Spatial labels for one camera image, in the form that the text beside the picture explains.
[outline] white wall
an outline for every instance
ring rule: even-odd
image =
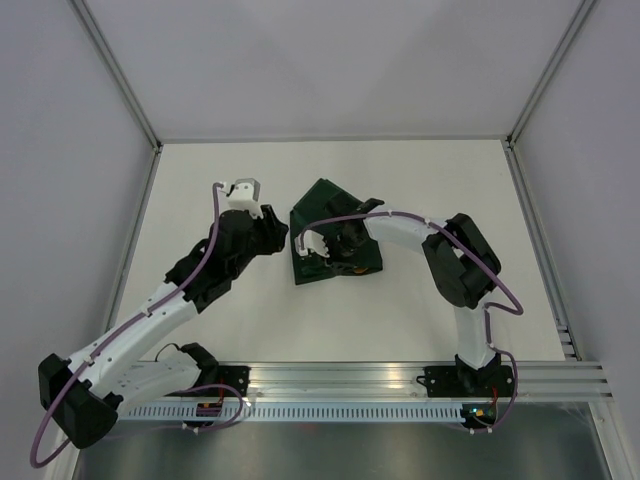
[[[600,2],[520,151],[588,357],[640,451],[640,3]]]
[[[162,140],[509,133],[579,0],[89,0]]]
[[[0,468],[29,480],[37,365],[99,333],[150,147],[65,0],[1,2],[0,65]]]

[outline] black cable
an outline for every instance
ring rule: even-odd
[[[180,346],[177,343],[167,343],[164,347],[162,347],[160,350],[158,350],[158,353],[156,353],[156,358],[153,360],[154,362],[158,361],[158,357],[160,356],[160,354],[162,353],[162,351],[170,346],[174,346],[176,347],[176,350],[180,351]]]

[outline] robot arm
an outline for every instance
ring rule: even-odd
[[[39,365],[40,399],[48,409],[71,376],[88,363],[53,414],[76,447],[86,448],[104,437],[118,416],[136,405],[213,383],[211,375],[217,361],[197,344],[185,345],[161,362],[138,360],[168,333],[228,292],[232,281],[254,257],[271,255],[284,248],[288,228],[277,219],[270,205],[258,205],[258,182],[238,180],[225,185],[222,191],[227,194],[231,209],[218,219],[216,243],[209,259],[180,294],[157,309],[150,308],[194,272],[205,255],[208,239],[198,242],[167,272],[164,282],[130,319],[141,312],[144,317],[111,341],[98,356],[91,354],[113,332],[107,332],[68,359],[52,354]]]
[[[333,268],[336,275],[343,272],[366,273],[357,262],[350,262],[358,258],[360,249],[370,249],[372,242],[392,242],[424,255],[438,291],[455,310],[458,331],[456,361],[471,372],[496,362],[496,354],[486,341],[484,310],[478,306],[480,299],[491,292],[495,284],[471,259],[457,252],[442,233],[430,226],[430,223],[436,224],[450,232],[498,274],[500,262],[475,223],[463,214],[446,221],[431,219],[425,223],[415,218],[392,215],[390,212],[393,211],[380,200],[367,200],[354,211],[346,212],[360,218],[341,222],[337,234],[324,237],[317,232],[303,230],[304,238],[299,236],[294,241],[296,251],[303,262],[304,259],[313,262],[314,255],[322,257],[324,264]]]

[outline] white table surface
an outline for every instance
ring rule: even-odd
[[[564,359],[497,140],[165,145],[119,322],[206,237],[211,185],[244,177],[260,181],[261,203],[272,204],[285,223],[321,177],[361,200],[377,197],[431,217],[470,215],[502,262],[500,277],[525,307],[522,317],[493,313],[496,345],[519,360]],[[436,291],[426,260],[395,245],[380,248],[380,273],[296,287],[287,241],[283,253],[253,260],[229,293],[158,348],[196,341],[224,361],[452,360],[453,309]]]

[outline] green object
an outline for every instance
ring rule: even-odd
[[[289,218],[291,255],[296,285],[326,280],[338,275],[369,275],[382,270],[382,256],[378,242],[375,240],[367,240],[349,257],[341,258],[332,252],[331,245],[337,241],[342,232],[343,222],[314,228],[314,231],[324,236],[329,246],[330,259],[317,254],[301,257],[295,249],[294,240],[306,225],[326,218],[356,213],[356,209],[361,204],[362,201],[323,178],[318,180],[296,203]]]

